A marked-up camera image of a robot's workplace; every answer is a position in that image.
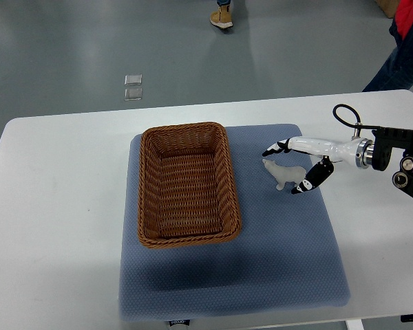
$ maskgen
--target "jeans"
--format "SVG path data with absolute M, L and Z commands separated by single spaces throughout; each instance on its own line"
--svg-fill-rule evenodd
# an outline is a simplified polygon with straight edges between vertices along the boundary
M 401 58 L 396 47 L 363 91 L 410 89 L 413 86 L 413 58 Z
M 363 91 L 410 89 L 413 86 L 413 25 L 403 41 L 394 20 L 390 33 L 395 38 L 396 48 Z

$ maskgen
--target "blue mat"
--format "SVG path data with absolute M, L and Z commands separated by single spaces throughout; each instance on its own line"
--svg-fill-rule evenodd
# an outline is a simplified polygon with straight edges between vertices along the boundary
M 337 241 L 319 189 L 277 191 L 263 151 L 301 135 L 291 124 L 226 128 L 242 213 L 228 243 L 151 250 L 137 237 L 138 153 L 131 142 L 120 269 L 120 317 L 180 320 L 261 311 L 343 306 L 350 297 Z M 312 166 L 308 155 L 267 157 Z

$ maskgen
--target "boot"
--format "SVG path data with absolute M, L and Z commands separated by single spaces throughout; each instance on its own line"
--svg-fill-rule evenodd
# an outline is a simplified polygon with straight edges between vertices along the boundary
M 220 29 L 227 29 L 233 26 L 230 5 L 221 5 L 217 12 L 211 14 L 209 21 Z

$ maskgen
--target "brown wicker basket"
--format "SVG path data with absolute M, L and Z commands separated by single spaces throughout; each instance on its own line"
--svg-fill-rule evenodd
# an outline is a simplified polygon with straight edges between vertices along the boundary
M 225 128 L 154 127 L 140 142 L 138 238 L 148 248 L 221 243 L 242 220 Z

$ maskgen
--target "black cable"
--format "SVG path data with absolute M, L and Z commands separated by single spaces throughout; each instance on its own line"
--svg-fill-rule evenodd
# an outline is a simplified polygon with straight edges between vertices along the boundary
M 356 111 L 355 109 L 353 109 L 350 105 L 346 105 L 346 104 L 338 104 L 335 105 L 335 107 L 333 108 L 333 116 L 342 124 L 346 125 L 347 127 L 350 127 L 352 129 L 358 129 L 359 131 L 361 131 L 362 129 L 379 129 L 380 126 L 371 126 L 371 125 L 355 125 L 355 124 L 350 124 L 349 122 L 346 122 L 345 120 L 341 119 L 341 117 L 337 114 L 337 109 L 338 108 L 346 108 L 351 110 L 351 112 L 353 112 L 353 114 L 355 115 L 357 122 L 361 123 L 361 118 L 359 117 L 358 111 Z

